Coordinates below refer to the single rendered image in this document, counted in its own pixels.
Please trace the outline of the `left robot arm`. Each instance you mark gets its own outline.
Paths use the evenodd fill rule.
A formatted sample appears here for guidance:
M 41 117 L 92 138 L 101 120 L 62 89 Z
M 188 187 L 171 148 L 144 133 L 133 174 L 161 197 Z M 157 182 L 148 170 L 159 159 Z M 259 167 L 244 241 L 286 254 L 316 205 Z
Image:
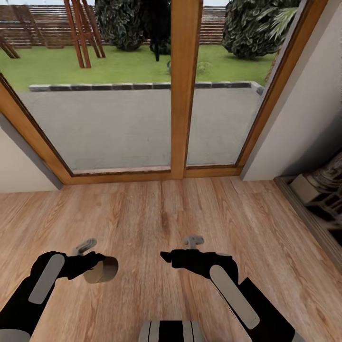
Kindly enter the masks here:
M 54 290 L 55 281 L 61 277 L 73 280 L 97 265 L 106 256 L 91 251 L 96 239 L 88 239 L 73 247 L 71 257 L 66 253 L 49 253 L 38 258 L 30 276 L 26 277 L 0 312 L 0 342 L 29 342 Z

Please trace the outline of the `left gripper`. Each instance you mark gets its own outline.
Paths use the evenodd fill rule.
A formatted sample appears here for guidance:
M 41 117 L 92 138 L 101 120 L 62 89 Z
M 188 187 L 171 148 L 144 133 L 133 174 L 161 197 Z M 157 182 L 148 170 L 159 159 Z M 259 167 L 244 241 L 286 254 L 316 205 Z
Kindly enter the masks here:
M 77 261 L 77 266 L 74 272 L 71 275 L 67 276 L 68 280 L 73 280 L 78 275 L 96 266 L 97 262 L 106 259 L 106 256 L 101 253 L 95 254 L 95 251 L 91 251 L 85 256 L 75 256 L 75 258 Z

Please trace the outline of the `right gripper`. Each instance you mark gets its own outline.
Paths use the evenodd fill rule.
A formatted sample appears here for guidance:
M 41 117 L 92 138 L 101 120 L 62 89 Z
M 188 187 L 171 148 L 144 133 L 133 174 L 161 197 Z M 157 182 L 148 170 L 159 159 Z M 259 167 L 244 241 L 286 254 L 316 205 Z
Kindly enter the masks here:
M 171 262 L 171 265 L 174 268 L 185 268 L 189 271 L 195 273 L 193 261 L 195 256 L 199 253 L 198 249 L 192 250 L 184 250 L 184 249 L 177 249 L 172 250 L 171 252 L 161 252 L 161 256 L 164 258 L 166 262 Z

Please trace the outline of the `robot trunk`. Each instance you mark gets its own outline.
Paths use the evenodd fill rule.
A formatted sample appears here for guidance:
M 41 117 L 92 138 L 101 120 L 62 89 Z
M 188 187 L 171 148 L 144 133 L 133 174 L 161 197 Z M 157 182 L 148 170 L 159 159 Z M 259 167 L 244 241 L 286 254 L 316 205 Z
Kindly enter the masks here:
M 144 321 L 138 342 L 203 342 L 198 320 Z

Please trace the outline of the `pillar candle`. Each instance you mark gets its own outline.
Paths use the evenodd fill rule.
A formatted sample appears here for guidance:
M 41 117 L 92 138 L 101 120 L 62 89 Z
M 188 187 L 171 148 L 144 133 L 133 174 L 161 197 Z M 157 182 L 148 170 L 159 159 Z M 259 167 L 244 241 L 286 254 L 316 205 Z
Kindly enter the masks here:
M 113 256 L 98 261 L 97 265 L 84 272 L 84 279 L 89 284 L 108 282 L 112 280 L 118 271 L 118 261 Z

